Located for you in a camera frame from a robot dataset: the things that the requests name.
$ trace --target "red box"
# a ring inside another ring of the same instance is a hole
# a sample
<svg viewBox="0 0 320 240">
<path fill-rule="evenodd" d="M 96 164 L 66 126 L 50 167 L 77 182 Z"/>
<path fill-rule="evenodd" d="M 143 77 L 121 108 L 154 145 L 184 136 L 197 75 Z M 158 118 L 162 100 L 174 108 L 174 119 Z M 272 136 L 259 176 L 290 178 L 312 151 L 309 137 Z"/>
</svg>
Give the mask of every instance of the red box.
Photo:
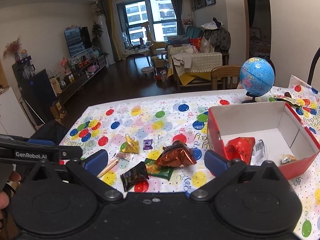
<svg viewBox="0 0 320 240">
<path fill-rule="evenodd" d="M 233 138 L 263 140 L 268 159 L 287 179 L 303 174 L 317 157 L 320 144 L 286 102 L 263 102 L 213 106 L 208 113 L 208 140 L 211 150 L 226 156 L 225 145 Z M 297 161 L 281 165 L 283 154 Z"/>
</svg>

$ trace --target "television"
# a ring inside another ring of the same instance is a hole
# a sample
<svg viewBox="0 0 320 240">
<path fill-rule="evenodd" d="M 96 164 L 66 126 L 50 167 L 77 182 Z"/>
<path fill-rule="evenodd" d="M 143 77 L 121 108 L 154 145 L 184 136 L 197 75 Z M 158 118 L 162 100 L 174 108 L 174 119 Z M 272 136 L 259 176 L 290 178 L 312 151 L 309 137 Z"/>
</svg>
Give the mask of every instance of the television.
<svg viewBox="0 0 320 240">
<path fill-rule="evenodd" d="M 71 57 L 92 47 L 88 27 L 66 30 L 64 31 L 64 35 Z"/>
</svg>

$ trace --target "wooden floor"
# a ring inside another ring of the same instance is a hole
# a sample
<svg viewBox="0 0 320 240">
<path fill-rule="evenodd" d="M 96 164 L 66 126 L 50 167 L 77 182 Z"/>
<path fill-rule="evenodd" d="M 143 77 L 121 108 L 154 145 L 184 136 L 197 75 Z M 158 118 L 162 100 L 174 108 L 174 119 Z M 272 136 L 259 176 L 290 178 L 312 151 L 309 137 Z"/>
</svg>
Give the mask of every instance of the wooden floor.
<svg viewBox="0 0 320 240">
<path fill-rule="evenodd" d="M 97 104 L 156 95 L 177 93 L 173 80 L 167 86 L 148 74 L 147 78 L 141 73 L 141 68 L 148 66 L 145 57 L 129 60 L 128 74 L 125 72 L 125 62 L 120 61 L 102 69 L 66 103 L 68 117 L 64 121 L 69 129 L 86 110 L 88 106 Z M 181 93 L 210 90 L 210 86 L 181 88 Z"/>
</svg>

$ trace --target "person's hand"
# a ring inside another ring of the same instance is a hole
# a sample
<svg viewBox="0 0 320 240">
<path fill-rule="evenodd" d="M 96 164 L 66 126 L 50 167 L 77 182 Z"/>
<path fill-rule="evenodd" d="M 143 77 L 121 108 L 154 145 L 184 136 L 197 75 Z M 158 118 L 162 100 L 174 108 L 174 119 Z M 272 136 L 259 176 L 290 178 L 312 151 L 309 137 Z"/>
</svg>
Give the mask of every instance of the person's hand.
<svg viewBox="0 0 320 240">
<path fill-rule="evenodd" d="M 18 182 L 19 180 L 21 180 L 21 176 L 17 172 L 13 171 L 9 177 L 9 180 Z M 0 220 L 3 219 L 1 210 L 6 208 L 7 205 L 9 205 L 9 197 L 6 193 L 2 191 L 0 192 Z"/>
</svg>

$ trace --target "vase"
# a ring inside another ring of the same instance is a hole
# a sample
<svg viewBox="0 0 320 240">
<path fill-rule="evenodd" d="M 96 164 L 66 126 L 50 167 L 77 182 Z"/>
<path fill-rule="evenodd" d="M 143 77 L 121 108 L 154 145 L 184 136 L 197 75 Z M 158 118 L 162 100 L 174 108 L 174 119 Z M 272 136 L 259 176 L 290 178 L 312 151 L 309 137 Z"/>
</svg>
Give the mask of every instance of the vase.
<svg viewBox="0 0 320 240">
<path fill-rule="evenodd" d="M 21 60 L 18 53 L 15 53 L 15 54 L 14 54 L 14 59 L 16 60 L 16 62 L 18 62 L 18 61 Z"/>
</svg>

